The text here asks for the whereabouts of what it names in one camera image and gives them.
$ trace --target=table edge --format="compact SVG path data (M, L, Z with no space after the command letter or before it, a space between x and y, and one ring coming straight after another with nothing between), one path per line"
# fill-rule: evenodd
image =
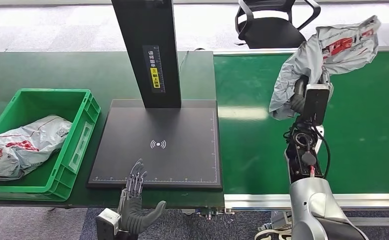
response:
M240 55L267 55L267 54L292 54L297 48L260 48L260 49L217 49L214 56L240 56ZM389 46L379 46L379 52L389 52Z
M334 194L343 210L389 210L389 193ZM289 211L289 194L224 194L226 209Z

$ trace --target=black cable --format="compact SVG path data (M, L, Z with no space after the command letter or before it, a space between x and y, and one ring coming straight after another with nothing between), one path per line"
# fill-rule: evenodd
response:
M325 148L327 150L327 166L325 167L325 172L324 172L324 179L326 179L327 174L329 174L329 169L330 169L330 160L331 160L330 147L329 147L329 144L327 143L326 139L324 138L324 136L321 135L321 133L317 130L317 127L315 126L314 123L312 124L312 128L314 129L314 131L316 132L318 137L324 142Z

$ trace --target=white floor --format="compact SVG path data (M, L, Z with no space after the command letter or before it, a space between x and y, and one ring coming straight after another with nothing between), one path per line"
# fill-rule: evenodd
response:
M357 23L377 15L382 22L379 43L389 45L389 4L322 4L321 7L318 18L301 31L306 38L315 33L317 26ZM234 4L175 5L178 49L247 49L246 45L235 45L242 42L234 26L237 10ZM295 5L294 25L299 26L311 11L308 5ZM111 5L0 7L0 52L125 49Z

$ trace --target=chair backrest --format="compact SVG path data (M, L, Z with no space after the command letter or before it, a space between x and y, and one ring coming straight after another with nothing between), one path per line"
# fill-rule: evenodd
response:
M290 14L295 0L243 0L252 12L279 11ZM243 11L237 13L237 17L244 15Z

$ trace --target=black vertical stand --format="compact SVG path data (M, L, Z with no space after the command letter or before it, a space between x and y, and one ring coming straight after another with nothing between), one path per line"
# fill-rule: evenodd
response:
M180 108L172 0L112 0L145 108Z
M172 0L112 0L138 99L114 99L87 186L122 188L143 159L146 188L223 188L217 101L183 100Z

